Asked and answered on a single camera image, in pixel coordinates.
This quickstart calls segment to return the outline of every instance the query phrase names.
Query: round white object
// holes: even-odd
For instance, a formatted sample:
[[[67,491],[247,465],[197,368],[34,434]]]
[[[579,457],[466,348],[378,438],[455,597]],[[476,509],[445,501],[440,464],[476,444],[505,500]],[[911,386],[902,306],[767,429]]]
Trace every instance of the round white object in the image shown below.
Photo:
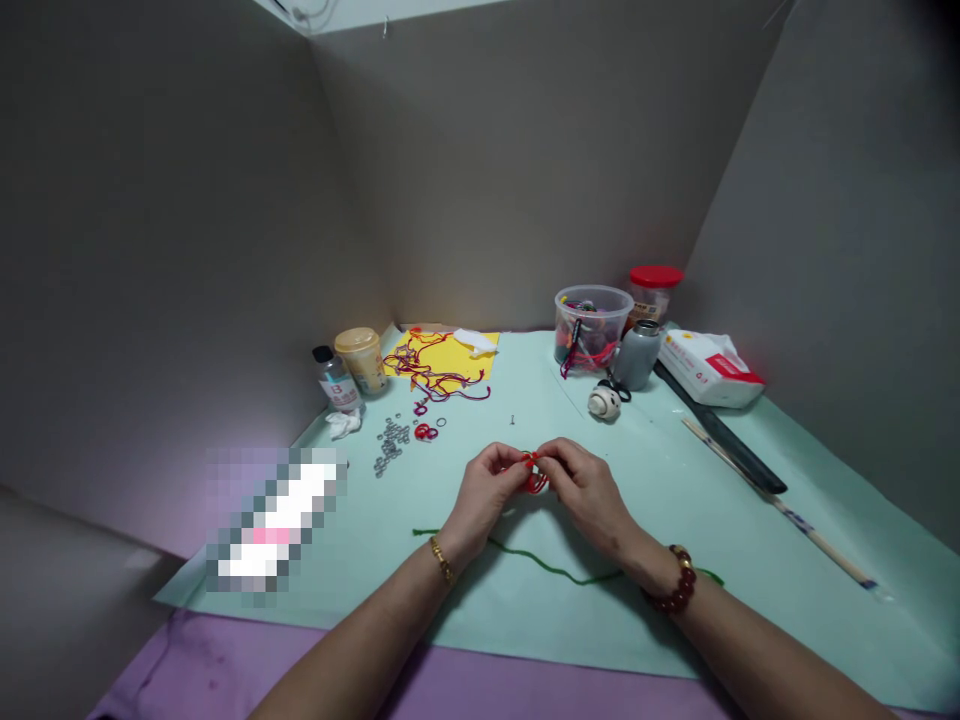
[[[597,385],[587,398],[587,410],[601,420],[615,420],[620,415],[620,396],[604,385]]]

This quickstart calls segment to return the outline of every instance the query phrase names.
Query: container with supplies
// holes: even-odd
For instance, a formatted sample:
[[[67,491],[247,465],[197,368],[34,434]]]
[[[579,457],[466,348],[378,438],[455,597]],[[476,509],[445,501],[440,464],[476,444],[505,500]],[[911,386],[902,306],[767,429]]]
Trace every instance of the container with supplies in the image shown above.
[[[554,358],[561,367],[594,371],[610,365],[633,307],[632,298],[623,290],[605,285],[574,285],[558,292],[554,304]]]
[[[387,386],[380,354],[380,336],[370,328],[352,328],[337,335],[333,342],[360,390],[376,395]]]
[[[683,271],[668,265],[640,265],[630,271],[633,309],[627,328],[638,320],[653,320],[661,326],[667,316],[670,293],[683,280]]]

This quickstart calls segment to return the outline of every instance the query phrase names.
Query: black ruler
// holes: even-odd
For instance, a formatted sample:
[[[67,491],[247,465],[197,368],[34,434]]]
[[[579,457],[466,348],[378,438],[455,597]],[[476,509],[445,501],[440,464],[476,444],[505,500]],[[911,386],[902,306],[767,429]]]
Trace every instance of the black ruler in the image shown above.
[[[713,438],[713,441],[726,451],[734,464],[743,470],[744,474],[757,487],[773,495],[779,495],[787,491],[787,486],[783,484],[783,480],[777,477],[776,473],[768,468],[763,460],[754,455],[753,450],[744,445],[743,441],[733,434],[733,430],[723,424],[723,421],[717,417],[717,414],[711,408],[701,405],[690,397],[690,394],[683,389],[662,362],[657,360],[657,364],[653,366],[653,371],[686,403],[690,411],[700,421],[703,429]]]

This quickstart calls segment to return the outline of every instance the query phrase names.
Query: woman's left hand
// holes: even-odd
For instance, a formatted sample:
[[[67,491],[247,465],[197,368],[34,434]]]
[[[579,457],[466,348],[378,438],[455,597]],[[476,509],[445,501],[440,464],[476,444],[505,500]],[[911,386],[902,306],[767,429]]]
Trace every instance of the woman's left hand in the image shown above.
[[[503,506],[530,477],[523,454],[503,443],[487,445],[467,463],[453,511],[437,535],[437,543],[455,573],[482,551]]]

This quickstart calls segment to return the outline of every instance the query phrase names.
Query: yellow paper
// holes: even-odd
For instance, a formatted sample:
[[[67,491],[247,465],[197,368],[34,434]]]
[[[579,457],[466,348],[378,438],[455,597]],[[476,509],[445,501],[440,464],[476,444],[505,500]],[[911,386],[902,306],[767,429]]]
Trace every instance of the yellow paper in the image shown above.
[[[483,336],[487,338],[490,342],[499,343],[500,333],[483,333]],[[430,342],[436,340],[439,337],[439,334],[428,334],[427,331],[424,331],[423,334],[416,333],[413,336],[413,343],[411,348],[414,350],[419,350],[424,345],[430,344]],[[411,339],[410,331],[408,330],[403,334],[403,337],[400,338],[400,342],[397,343],[397,346],[405,344]],[[493,358],[496,353],[487,353],[486,355],[481,355],[478,358],[470,357],[470,351],[472,348],[467,347],[466,345],[460,344],[453,335],[451,334],[446,340],[442,343],[438,343],[433,347],[426,348],[423,352],[420,353],[420,363],[423,365],[429,365],[433,372],[455,372],[460,373],[470,380],[476,380],[480,377],[480,371],[483,371],[483,380],[486,382],[490,379],[490,375],[493,373]],[[398,374],[392,367],[387,363],[396,364],[395,361],[384,358],[384,373],[386,375],[397,376]],[[409,376],[410,373],[402,373],[404,376]],[[418,379],[418,382],[423,384],[423,379]],[[441,387],[446,392],[453,392],[454,390],[462,389],[460,383],[455,380],[447,380],[441,383]],[[413,390],[413,383],[410,384],[410,389]]]

